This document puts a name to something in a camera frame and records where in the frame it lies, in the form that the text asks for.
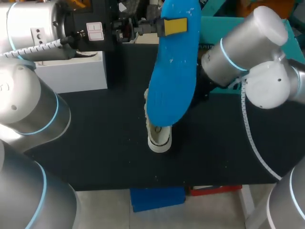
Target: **black work surface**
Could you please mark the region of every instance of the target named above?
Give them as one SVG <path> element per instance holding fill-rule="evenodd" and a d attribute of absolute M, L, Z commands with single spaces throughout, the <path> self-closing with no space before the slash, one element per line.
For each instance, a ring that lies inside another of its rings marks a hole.
<path fill-rule="evenodd" d="M 61 94 L 69 129 L 27 154 L 77 191 L 275 182 L 248 142 L 238 95 L 212 94 L 173 127 L 170 152 L 150 151 L 143 94 L 156 53 L 156 45 L 139 44 L 108 53 L 109 89 Z M 305 106 L 247 108 L 259 152 L 285 175 L 305 154 Z"/>

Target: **label sticker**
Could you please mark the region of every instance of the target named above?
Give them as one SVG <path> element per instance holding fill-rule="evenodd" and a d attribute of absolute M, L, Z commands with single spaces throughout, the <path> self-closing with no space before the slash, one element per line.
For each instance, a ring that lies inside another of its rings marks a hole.
<path fill-rule="evenodd" d="M 101 22 L 87 23 L 88 37 L 90 41 L 103 41 L 103 27 Z"/>

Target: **teal panel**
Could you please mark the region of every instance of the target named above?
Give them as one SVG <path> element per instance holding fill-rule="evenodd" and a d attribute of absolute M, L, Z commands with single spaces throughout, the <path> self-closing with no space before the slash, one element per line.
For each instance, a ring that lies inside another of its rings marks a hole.
<path fill-rule="evenodd" d="M 201 44 L 217 44 L 220 39 L 228 34 L 236 25 L 241 23 L 243 18 L 225 18 L 225 17 L 201 17 Z M 305 58 L 291 29 L 289 21 L 283 20 L 288 31 L 288 41 L 282 47 L 288 59 L 295 59 L 305 63 Z M 240 94 L 240 85 L 237 89 L 220 89 L 216 88 L 212 93 Z"/>
<path fill-rule="evenodd" d="M 203 16 L 214 16 L 226 0 L 208 0 L 202 9 Z"/>

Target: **red object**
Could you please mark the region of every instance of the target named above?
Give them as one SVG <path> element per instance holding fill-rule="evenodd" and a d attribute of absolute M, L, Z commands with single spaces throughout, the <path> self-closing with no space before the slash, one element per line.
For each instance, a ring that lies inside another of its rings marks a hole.
<path fill-rule="evenodd" d="M 210 194 L 217 194 L 217 193 L 224 193 L 224 192 L 233 192 L 242 189 L 242 185 L 236 185 L 236 186 L 222 186 L 218 188 L 212 188 L 212 189 L 191 189 L 190 193 L 193 197 L 196 196 L 203 196 L 203 195 L 210 195 Z"/>

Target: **screw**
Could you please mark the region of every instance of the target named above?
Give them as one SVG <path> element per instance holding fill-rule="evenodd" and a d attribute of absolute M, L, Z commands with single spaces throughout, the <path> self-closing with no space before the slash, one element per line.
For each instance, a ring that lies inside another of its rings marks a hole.
<path fill-rule="evenodd" d="M 54 25 L 55 27 L 57 27 L 57 26 L 58 26 L 58 22 L 57 22 L 57 21 L 53 21 L 53 25 Z"/>

